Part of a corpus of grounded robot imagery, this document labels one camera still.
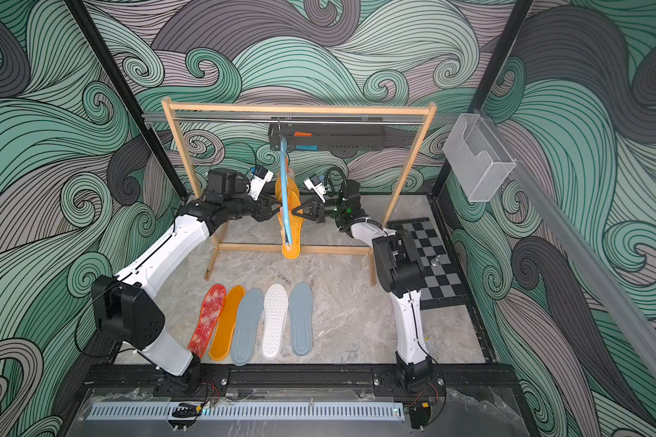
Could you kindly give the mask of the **orange insole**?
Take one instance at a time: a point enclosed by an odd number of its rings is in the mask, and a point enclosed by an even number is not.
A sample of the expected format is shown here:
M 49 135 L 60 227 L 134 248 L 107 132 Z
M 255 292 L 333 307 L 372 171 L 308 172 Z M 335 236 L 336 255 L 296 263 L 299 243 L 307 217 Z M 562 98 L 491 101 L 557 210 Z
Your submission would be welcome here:
M 301 196 L 299 189 L 294 181 L 293 171 L 288 172 L 288 184 L 287 184 L 287 193 L 288 193 L 288 214 L 289 214 L 289 229 L 292 235 L 292 244 L 289 245 L 285 241 L 285 230 L 284 230 L 284 211 L 281 210 L 279 213 L 279 222 L 281 224 L 281 235 L 282 235 L 282 254 L 288 260 L 293 260 L 299 257 L 301 253 L 301 232 L 302 224 L 304 224 L 304 219 L 298 216 L 293 215 L 292 210 L 301 205 Z
M 209 351 L 209 357 L 215 362 L 222 362 L 231 352 L 237 313 L 245 294 L 246 289 L 241 285 L 233 287 L 227 293 Z

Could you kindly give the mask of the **blue clip hanger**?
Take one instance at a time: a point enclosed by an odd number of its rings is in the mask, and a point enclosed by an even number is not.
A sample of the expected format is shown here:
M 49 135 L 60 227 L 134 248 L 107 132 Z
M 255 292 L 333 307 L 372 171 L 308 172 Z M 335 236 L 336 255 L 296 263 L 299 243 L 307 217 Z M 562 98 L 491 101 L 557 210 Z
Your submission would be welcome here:
M 284 226 L 284 244 L 291 248 L 293 244 L 293 234 L 291 231 L 291 209 L 289 207 L 289 178 L 288 178 L 288 143 L 285 136 L 280 136 L 280 186 L 282 194 L 282 225 Z

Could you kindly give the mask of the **grey blue insole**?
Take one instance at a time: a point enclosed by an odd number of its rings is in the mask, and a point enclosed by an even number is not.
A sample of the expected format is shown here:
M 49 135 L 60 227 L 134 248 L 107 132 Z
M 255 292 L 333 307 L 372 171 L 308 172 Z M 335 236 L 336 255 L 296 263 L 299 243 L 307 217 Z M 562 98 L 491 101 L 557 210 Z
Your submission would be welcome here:
M 307 355 L 313 348 L 313 306 L 315 297 L 311 286 L 298 283 L 289 297 L 290 331 L 293 353 Z
M 231 362 L 235 366 L 244 366 L 253 358 L 263 306 L 264 294 L 257 288 L 247 291 L 240 302 L 231 344 Z

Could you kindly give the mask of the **white insole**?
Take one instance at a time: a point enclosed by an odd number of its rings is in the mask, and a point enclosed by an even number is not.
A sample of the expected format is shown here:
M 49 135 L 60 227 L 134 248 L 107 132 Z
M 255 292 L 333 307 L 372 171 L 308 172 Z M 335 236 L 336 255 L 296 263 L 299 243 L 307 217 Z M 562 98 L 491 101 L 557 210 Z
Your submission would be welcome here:
M 264 297 L 262 335 L 262 356 L 267 360 L 281 354 L 288 307 L 289 296 L 284 286 L 273 284 L 269 287 Z

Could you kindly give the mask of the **red patterned insole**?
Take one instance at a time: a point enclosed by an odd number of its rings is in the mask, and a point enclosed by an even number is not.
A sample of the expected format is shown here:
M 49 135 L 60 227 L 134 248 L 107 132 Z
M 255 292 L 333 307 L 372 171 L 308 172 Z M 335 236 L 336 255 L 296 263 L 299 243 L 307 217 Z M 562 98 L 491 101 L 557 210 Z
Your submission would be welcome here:
M 199 358 L 204 356 L 209 347 L 227 296 L 226 288 L 214 284 L 207 292 L 200 306 L 200 316 L 195 331 L 188 345 L 188 350 Z

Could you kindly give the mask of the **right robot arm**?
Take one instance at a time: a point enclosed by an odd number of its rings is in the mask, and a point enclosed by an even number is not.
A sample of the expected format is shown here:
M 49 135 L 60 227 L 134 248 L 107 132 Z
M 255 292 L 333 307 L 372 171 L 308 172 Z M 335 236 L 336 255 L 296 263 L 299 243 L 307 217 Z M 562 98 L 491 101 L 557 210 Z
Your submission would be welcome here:
M 339 231 L 372 250 L 375 275 L 394 307 L 397 383 L 405 393 L 422 391 L 434 374 L 435 359 L 425 344 L 420 310 L 426 281 L 414 238 L 371 218 L 361 205 L 360 183 L 346 178 L 342 169 L 328 169 L 304 185 L 315 195 L 292 208 L 294 217 L 316 223 L 331 218 Z

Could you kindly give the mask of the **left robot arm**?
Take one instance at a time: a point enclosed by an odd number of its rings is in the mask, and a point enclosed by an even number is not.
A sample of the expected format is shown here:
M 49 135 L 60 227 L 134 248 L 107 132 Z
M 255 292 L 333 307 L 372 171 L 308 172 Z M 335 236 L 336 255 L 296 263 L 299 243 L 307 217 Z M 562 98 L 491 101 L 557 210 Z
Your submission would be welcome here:
M 181 206 L 171 227 L 149 249 L 116 275 L 101 275 L 92 283 L 96 330 L 129 344 L 171 376 L 187 375 L 199 355 L 168 333 L 155 298 L 169 275 L 222 225 L 243 217 L 263 222 L 277 214 L 280 201 L 263 192 L 272 179 L 273 173 L 259 166 L 249 177 L 210 170 L 200 198 Z

